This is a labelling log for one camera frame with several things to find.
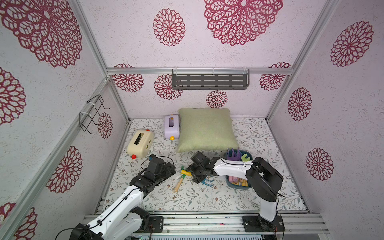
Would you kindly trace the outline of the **green rake wooden handle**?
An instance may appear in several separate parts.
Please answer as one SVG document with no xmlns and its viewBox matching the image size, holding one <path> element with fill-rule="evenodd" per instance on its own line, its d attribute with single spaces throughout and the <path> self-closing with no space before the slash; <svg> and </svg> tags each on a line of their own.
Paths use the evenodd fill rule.
<svg viewBox="0 0 384 240">
<path fill-rule="evenodd" d="M 182 166 L 182 167 L 181 167 L 181 174 L 182 174 L 182 176 L 180 177 L 180 180 L 179 180 L 178 184 L 177 184 L 177 185 L 174 187 L 174 189 L 173 189 L 173 192 L 174 192 L 174 193 L 177 193 L 177 192 L 179 191 L 179 188 L 180 188 L 180 186 L 181 186 L 181 184 L 182 184 L 184 178 L 186 177 L 186 175 L 183 174 L 184 171 L 185 171 L 185 168 L 184 168 L 184 166 Z"/>
</svg>

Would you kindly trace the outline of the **purple rake pink handle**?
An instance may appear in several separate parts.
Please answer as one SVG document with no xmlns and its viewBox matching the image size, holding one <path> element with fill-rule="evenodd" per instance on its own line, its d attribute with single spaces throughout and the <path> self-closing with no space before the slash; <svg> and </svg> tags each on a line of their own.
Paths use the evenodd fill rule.
<svg viewBox="0 0 384 240">
<path fill-rule="evenodd" d="M 227 149 L 227 156 L 226 156 L 227 160 L 241 162 L 242 161 L 241 157 L 242 157 L 242 152 L 239 149 L 237 150 Z"/>
</svg>

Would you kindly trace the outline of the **lime rake wooden handle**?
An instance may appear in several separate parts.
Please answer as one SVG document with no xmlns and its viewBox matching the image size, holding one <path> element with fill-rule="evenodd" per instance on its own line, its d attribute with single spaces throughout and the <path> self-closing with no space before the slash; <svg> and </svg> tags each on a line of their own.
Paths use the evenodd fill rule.
<svg viewBox="0 0 384 240">
<path fill-rule="evenodd" d="M 241 156 L 241 160 L 243 162 L 250 162 L 252 160 L 252 156 L 250 156 L 249 154 L 245 153 Z"/>
</svg>

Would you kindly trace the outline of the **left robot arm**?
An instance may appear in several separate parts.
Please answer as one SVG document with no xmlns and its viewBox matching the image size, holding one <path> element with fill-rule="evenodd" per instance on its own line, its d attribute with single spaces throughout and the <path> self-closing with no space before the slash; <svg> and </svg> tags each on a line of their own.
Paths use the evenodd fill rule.
<svg viewBox="0 0 384 240">
<path fill-rule="evenodd" d="M 174 161 L 150 155 L 149 164 L 129 183 L 122 195 L 102 214 L 86 225 L 78 224 L 59 233 L 71 231 L 70 240 L 124 240 L 135 232 L 153 232 L 150 213 L 139 207 L 155 187 L 176 174 Z"/>
</svg>

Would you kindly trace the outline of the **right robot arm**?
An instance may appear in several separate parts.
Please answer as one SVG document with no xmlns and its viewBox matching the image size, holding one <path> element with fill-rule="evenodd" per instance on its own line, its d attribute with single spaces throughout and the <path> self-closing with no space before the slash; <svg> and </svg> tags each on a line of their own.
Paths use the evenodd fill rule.
<svg viewBox="0 0 384 240">
<path fill-rule="evenodd" d="M 261 198 L 259 214 L 244 216 L 246 232 L 285 232 L 283 218 L 278 215 L 278 195 L 284 177 L 263 158 L 240 162 L 222 158 L 208 159 L 201 152 L 192 157 L 192 164 L 187 168 L 195 183 L 203 182 L 208 176 L 232 176 L 246 180 Z"/>
</svg>

